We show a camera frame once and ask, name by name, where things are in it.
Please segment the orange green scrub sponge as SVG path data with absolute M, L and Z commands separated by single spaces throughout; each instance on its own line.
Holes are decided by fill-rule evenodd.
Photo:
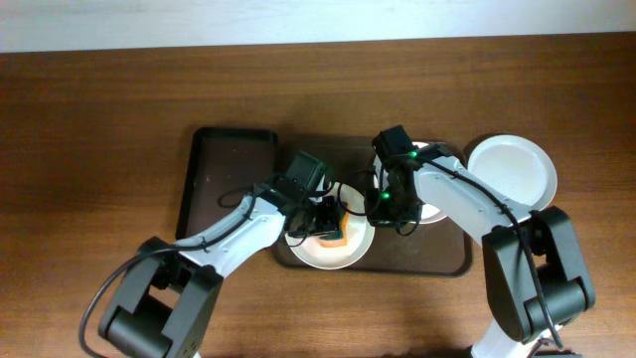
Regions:
M 320 247 L 335 249 L 345 247 L 348 244 L 349 208 L 350 205 L 347 202 L 339 202 L 333 197 L 325 199 L 319 205 L 315 229 Z

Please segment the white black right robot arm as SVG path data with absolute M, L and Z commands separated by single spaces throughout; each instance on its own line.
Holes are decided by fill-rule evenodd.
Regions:
M 465 357 L 531 357 L 562 346 L 560 328 L 596 301 L 569 216 L 534 210 L 470 174 L 439 149 L 378 152 L 379 223 L 399 225 L 423 204 L 447 215 L 481 247 L 493 321 Z

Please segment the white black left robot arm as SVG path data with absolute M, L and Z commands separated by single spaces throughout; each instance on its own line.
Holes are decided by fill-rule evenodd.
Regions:
M 342 239 L 349 216 L 331 197 L 252 189 L 227 216 L 172 245 L 153 237 L 118 268 L 121 280 L 98 334 L 128 357 L 195 357 L 224 280 L 286 233 L 296 244 L 311 237 Z

